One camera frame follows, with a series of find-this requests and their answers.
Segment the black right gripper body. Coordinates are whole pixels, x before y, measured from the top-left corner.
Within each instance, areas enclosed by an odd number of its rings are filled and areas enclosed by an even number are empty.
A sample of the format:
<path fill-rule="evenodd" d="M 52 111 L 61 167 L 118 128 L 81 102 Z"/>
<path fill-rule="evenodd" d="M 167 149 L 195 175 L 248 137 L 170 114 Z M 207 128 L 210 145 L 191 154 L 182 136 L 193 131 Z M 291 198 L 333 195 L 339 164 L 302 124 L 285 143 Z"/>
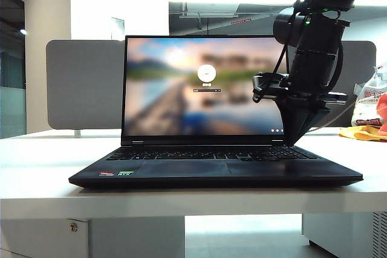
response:
<path fill-rule="evenodd" d="M 326 105 L 345 105 L 348 95 L 332 92 L 329 85 L 324 85 L 318 92 L 302 92 L 287 88 L 279 96 L 279 103 L 290 109 L 323 109 Z"/>

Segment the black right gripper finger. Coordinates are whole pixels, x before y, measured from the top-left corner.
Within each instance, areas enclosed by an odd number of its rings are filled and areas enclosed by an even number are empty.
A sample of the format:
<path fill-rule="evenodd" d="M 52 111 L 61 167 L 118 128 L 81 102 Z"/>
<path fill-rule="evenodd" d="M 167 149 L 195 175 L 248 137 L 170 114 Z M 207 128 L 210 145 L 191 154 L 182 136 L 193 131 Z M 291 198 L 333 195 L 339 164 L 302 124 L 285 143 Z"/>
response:
<path fill-rule="evenodd" d="M 298 98 L 280 98 L 285 144 L 293 146 L 305 133 L 305 102 Z"/>
<path fill-rule="evenodd" d="M 294 145 L 307 131 L 321 121 L 330 113 L 330 109 L 323 108 L 300 108 L 296 111 L 291 130 L 291 145 Z"/>

